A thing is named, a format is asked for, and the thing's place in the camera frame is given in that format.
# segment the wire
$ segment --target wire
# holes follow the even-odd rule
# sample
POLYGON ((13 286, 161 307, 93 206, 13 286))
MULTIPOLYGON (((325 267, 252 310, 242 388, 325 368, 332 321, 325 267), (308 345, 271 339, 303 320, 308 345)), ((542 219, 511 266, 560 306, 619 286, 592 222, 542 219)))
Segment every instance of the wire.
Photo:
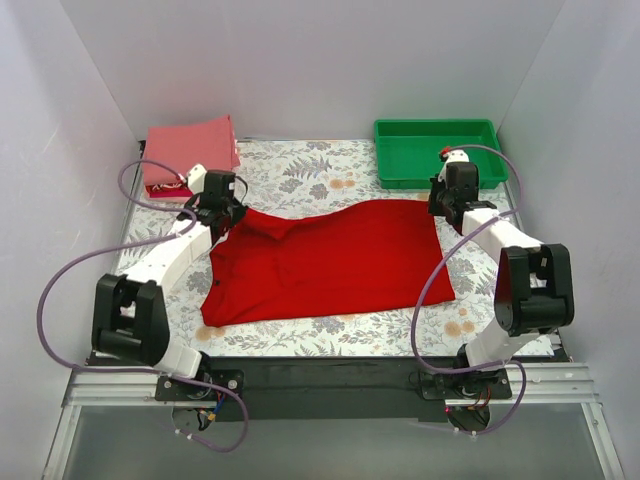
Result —
POLYGON ((242 200, 240 200, 240 203, 244 203, 244 199, 246 198, 247 193, 249 193, 249 184, 245 182, 244 178, 242 178, 240 175, 236 175, 236 179, 240 180, 240 182, 242 182, 242 184, 244 185, 244 195, 242 196, 242 200))
POLYGON ((218 400, 218 403, 216 404, 215 408, 213 409, 213 413, 217 414, 220 411, 220 408, 222 408, 222 404, 224 403, 224 399, 226 398, 225 395, 222 395, 222 398, 220 400, 218 400))
POLYGON ((454 392, 457 393, 460 398, 470 398, 472 400, 477 398, 475 393, 473 395, 464 393, 464 387, 461 387, 459 390, 454 390, 454 392))
POLYGON ((480 408, 484 408, 489 405, 489 400, 491 400, 491 387, 487 387, 487 399, 484 401, 480 408))
POLYGON ((473 410, 474 408, 476 408, 480 403, 480 400, 482 400, 482 392, 480 392, 480 394, 478 395, 478 398, 476 398, 476 401, 473 403, 473 405, 467 405, 467 409, 473 410))
MULTIPOLYGON (((140 200, 138 200, 137 198, 134 198, 128 191, 127 188, 124 185, 124 175, 127 172, 127 170, 131 167, 133 167, 134 165, 140 165, 143 163, 147 163, 147 164, 151 164, 151 165, 156 165, 160 168, 163 168, 164 170, 167 170, 168 172, 172 173, 173 175, 176 176, 180 176, 180 174, 175 171, 173 168, 168 167, 160 162, 156 162, 155 160, 136 160, 135 162, 131 162, 128 163, 127 165, 125 165, 124 167, 122 167, 120 169, 120 172, 118 173, 118 188, 120 189, 120 192, 122 192, 122 194, 129 199, 129 201, 133 202, 134 204, 144 207, 144 208, 149 208, 151 210, 156 210, 159 212, 169 212, 169 213, 185 213, 187 214, 190 218, 191 218, 191 223, 189 225, 187 225, 185 228, 183 228, 182 230, 180 230, 179 232, 176 233, 172 233, 169 235, 165 235, 162 237, 157 237, 157 238, 150 238, 147 240, 142 240, 140 242, 132 242, 132 243, 126 243, 126 244, 122 244, 122 245, 116 245, 114 247, 106 247, 106 248, 101 248, 99 250, 95 250, 93 252, 89 252, 89 253, 85 253, 84 255, 71 260, 69 263, 67 263, 66 265, 64 265, 60 270, 58 270, 52 277, 51 279, 47 282, 47 284, 45 285, 44 289, 42 290, 42 294, 40 295, 40 299, 38 300, 38 308, 36 309, 36 328, 38 330, 38 339, 40 340, 40 344, 42 345, 42 348, 44 349, 44 351, 47 353, 47 355, 49 355, 49 357, 51 357, 51 359, 53 361, 55 361, 56 363, 62 365, 63 367, 67 367, 70 368, 76 372, 91 372, 91 373, 152 373, 152 374, 164 374, 165 372, 161 372, 159 370, 154 370, 151 368, 100 368, 100 367, 85 367, 85 366, 81 366, 81 365, 77 365, 73 362, 69 362, 67 360, 65 360, 64 358, 60 357, 56 352, 53 351, 53 349, 51 348, 51 345, 49 344, 49 341, 46 338, 45 332, 44 332, 44 321, 43 321, 43 317, 44 317, 44 306, 47 300, 47 297, 49 296, 49 293, 51 292, 51 289, 53 288, 53 286, 56 284, 56 282, 60 279, 60 277, 62 277, 62 275, 64 275, 66 272, 68 272, 71 268, 75 267, 76 265, 78 265, 79 263, 84 262, 85 260, 89 260, 90 258, 93 257, 97 257, 99 255, 104 255, 106 253, 113 253, 113 252, 118 252, 120 250, 125 250, 128 248, 136 248, 136 247, 143 247, 143 246, 147 246, 147 245, 155 245, 158 243, 162 243, 162 242, 168 242, 169 240, 173 240, 174 238, 178 238, 182 235, 185 235, 186 233, 188 233, 197 223, 197 218, 195 213, 193 213, 192 211, 186 209, 186 208, 178 208, 178 207, 162 207, 160 205, 154 205, 151 203, 145 203, 145 202, 141 202, 140 200)), ((208 383, 208 382, 201 382, 199 380, 194 380, 191 378, 186 378, 186 377, 182 377, 179 375, 172 375, 171 376, 174 380, 179 381, 179 382, 183 382, 183 383, 187 383, 189 385, 194 385, 197 387, 201 387, 201 388, 210 388, 213 390, 216 390, 217 392, 223 393, 225 395, 230 396, 231 398, 233 398, 236 402, 238 402, 238 404, 240 405, 240 409, 242 410, 242 417, 243 417, 243 426, 242 426, 242 431, 240 432, 240 436, 238 437, 238 439, 229 446, 225 446, 225 447, 221 447, 218 446, 214 443, 209 442, 208 440, 205 440, 204 438, 200 438, 196 435, 192 435, 190 432, 187 432, 186 430, 182 430, 182 429, 176 429, 176 432, 178 433, 182 433, 184 435, 187 436, 187 438, 190 438, 192 440, 195 440, 196 442, 206 446, 207 448, 214 450, 216 452, 220 452, 220 453, 228 453, 231 452, 233 450, 235 450, 236 448, 238 448, 240 446, 240 444, 242 444, 242 442, 244 441, 245 437, 247 436, 247 432, 249 431, 249 412, 247 411, 247 406, 245 405, 245 403, 242 401, 242 399, 233 391, 229 390, 228 388, 225 387, 221 387, 219 385, 215 385, 213 383, 208 383)))
POLYGON ((198 431, 202 432, 207 427, 202 423, 202 418, 200 417, 199 410, 196 410, 196 417, 198 417, 198 431))
MULTIPOLYGON (((517 360, 511 360, 510 362, 503 362, 501 360, 496 360, 493 362, 486 362, 486 363, 482 363, 480 365, 475 365, 473 367, 465 367, 465 368, 439 368, 436 367, 434 365, 431 365, 429 363, 427 363, 422 356, 420 355, 420 352, 418 351, 418 342, 416 339, 416 331, 417 331, 417 326, 418 326, 418 317, 420 316, 420 308, 422 307, 422 304, 424 303, 424 299, 427 296, 427 292, 429 291, 429 289, 431 288, 431 285, 433 284, 434 280, 436 279, 436 277, 438 276, 438 274, 440 273, 440 271, 444 268, 444 266, 447 264, 447 261, 458 251, 460 250, 460 248, 465 245, 466 243, 468 243, 469 241, 471 241, 476 235, 480 234, 483 230, 485 230, 486 228, 490 227, 491 225, 493 225, 494 223, 498 222, 499 220, 503 219, 504 217, 507 217, 509 215, 512 215, 514 213, 516 213, 518 211, 518 209, 520 208, 520 204, 522 203, 522 198, 524 196, 524 190, 522 187, 522 182, 520 180, 520 176, 518 175, 518 171, 516 170, 515 166, 513 165, 513 163, 511 162, 511 160, 509 160, 506 155, 504 155, 502 152, 499 152, 498 150, 491 148, 491 147, 487 147, 485 145, 478 145, 478 144, 468 144, 468 145, 459 145, 457 147, 452 147, 449 150, 463 150, 463 149, 479 149, 479 150, 485 150, 487 152, 493 153, 494 155, 499 156, 500 158, 502 158, 502 160, 504 160, 504 162, 509 166, 509 168, 511 169, 511 171, 513 172, 513 177, 516 180, 516 184, 518 186, 518 191, 520 193, 520 197, 518 199, 517 202, 515 202, 515 205, 512 209, 507 210, 506 212, 500 213, 499 215, 493 217, 491 220, 483 223, 482 225, 480 225, 478 228, 476 228, 473 232, 469 233, 468 235, 466 235, 465 237, 463 237, 458 243, 455 244, 455 246, 449 250, 447 252, 447 254, 443 257, 443 259, 440 261, 440 263, 438 263, 438 265, 436 266, 436 268, 433 270, 433 272, 431 272, 431 275, 429 276, 429 278, 427 279, 426 283, 424 284, 424 287, 422 288, 422 291, 420 292, 420 296, 418 298, 418 302, 416 303, 416 306, 413 310, 413 316, 411 318, 411 349, 413 350, 413 354, 416 357, 416 360, 418 361, 418 363, 425 369, 433 372, 433 373, 440 373, 440 374, 444 374, 444 375, 457 375, 457 374, 462 374, 462 373, 470 373, 470 372, 477 372, 479 370, 483 370, 486 368, 492 368, 492 367, 504 367, 506 363, 512 363, 516 366, 518 366, 518 368, 520 368, 520 371, 522 372, 522 389, 520 391, 520 394, 518 395, 518 398, 516 398, 516 401, 513 404, 513 407, 509 410, 509 412, 504 416, 504 418, 500 421, 498 421, 495 425, 493 425, 492 427, 489 427, 485 430, 479 431, 477 432, 478 435, 482 435, 482 434, 487 434, 487 433, 491 433, 495 430, 497 430, 498 428, 500 428, 502 425, 504 425, 504 423, 511 418, 511 416, 515 413, 516 409, 518 408, 518 406, 520 405, 520 402, 522 401, 522 397, 524 397, 524 392, 525 392, 525 388, 526 388, 526 373, 524 371, 524 367, 522 366, 522 364, 517 361, 517 360)), ((451 431, 451 429, 449 428, 443 428, 443 427, 436 427, 433 425, 420 425, 426 428, 433 428, 433 429, 437 429, 437 430, 444 430, 444 431, 451 431)), ((473 434, 475 435, 476 432, 466 432, 469 434, 473 434)))

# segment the floral pattern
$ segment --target floral pattern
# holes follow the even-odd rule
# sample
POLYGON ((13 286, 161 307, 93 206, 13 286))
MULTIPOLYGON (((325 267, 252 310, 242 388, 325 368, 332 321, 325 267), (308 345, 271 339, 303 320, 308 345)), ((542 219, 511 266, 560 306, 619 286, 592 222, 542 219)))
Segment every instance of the floral pattern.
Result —
MULTIPOLYGON (((251 141, 238 144, 237 173, 249 184, 245 203, 271 215, 303 218, 323 215, 364 200, 406 198, 426 200, 417 191, 384 190, 377 179, 375 145, 367 140, 251 141)), ((483 191, 500 210, 508 208, 500 186, 483 191)), ((173 215, 136 207, 128 241, 165 234, 173 215)), ((444 219, 436 219, 443 251, 459 240, 444 219)), ((123 271, 151 247, 125 251, 123 271)), ((450 261, 449 275, 456 292, 453 302, 422 309, 418 344, 424 355, 455 355, 493 318, 495 262, 475 244, 463 247, 450 261)), ((359 315, 272 320, 223 328, 206 327, 200 306, 212 282, 207 255, 165 293, 171 334, 211 355, 411 355, 411 308, 359 315)), ((552 355, 551 342, 540 337, 521 355, 552 355)))

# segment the small red object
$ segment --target small red object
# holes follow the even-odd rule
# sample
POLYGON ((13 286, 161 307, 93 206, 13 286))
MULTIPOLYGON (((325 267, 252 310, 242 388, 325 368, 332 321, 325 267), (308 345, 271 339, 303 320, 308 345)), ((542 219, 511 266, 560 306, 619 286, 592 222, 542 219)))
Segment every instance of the small red object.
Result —
POLYGON ((191 190, 189 190, 189 188, 182 181, 158 185, 145 185, 144 189, 147 192, 147 197, 151 199, 180 197, 183 198, 186 202, 193 196, 191 190))
MULTIPOLYGON (((370 200, 301 220, 249 209, 210 258, 202 315, 222 327, 412 307, 442 252, 425 202, 370 200)), ((445 268, 424 304, 454 298, 445 268)))

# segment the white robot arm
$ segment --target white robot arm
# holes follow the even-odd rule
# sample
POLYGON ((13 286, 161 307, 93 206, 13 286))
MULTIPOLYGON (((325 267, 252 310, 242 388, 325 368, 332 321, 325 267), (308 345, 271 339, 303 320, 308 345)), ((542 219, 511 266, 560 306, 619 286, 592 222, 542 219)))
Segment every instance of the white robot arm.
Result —
MULTIPOLYGON (((218 242, 246 212, 234 198, 235 174, 196 165, 186 183, 194 194, 185 205, 198 219, 185 235, 160 243, 122 275, 104 275, 96 286, 92 344, 111 354, 186 378, 197 376, 202 354, 173 340, 164 303, 189 266, 218 242)), ((181 214, 169 233, 192 220, 181 214)))
MULTIPOLYGON (((463 236, 499 216, 495 205, 478 201, 478 169, 463 150, 445 151, 441 159, 445 162, 442 171, 431 179, 430 213, 446 217, 463 236)), ((573 321, 566 247, 545 245, 504 219, 486 227, 472 241, 498 264, 496 317, 464 347, 465 366, 505 363, 530 341, 573 321)))

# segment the glass panel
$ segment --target glass panel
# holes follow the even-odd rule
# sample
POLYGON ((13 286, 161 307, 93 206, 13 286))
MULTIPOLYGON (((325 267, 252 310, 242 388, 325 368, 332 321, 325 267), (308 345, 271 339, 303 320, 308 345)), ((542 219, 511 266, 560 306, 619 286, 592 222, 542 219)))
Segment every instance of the glass panel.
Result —
MULTIPOLYGON (((493 418, 507 408, 493 406, 493 418)), ((176 419, 197 426, 194 412, 176 419)), ((252 421, 244 445, 220 455, 175 435, 168 407, 84 407, 64 478, 604 478, 580 405, 523 405, 476 441, 412 423, 252 421)), ((228 444, 239 427, 213 424, 204 436, 228 444)))

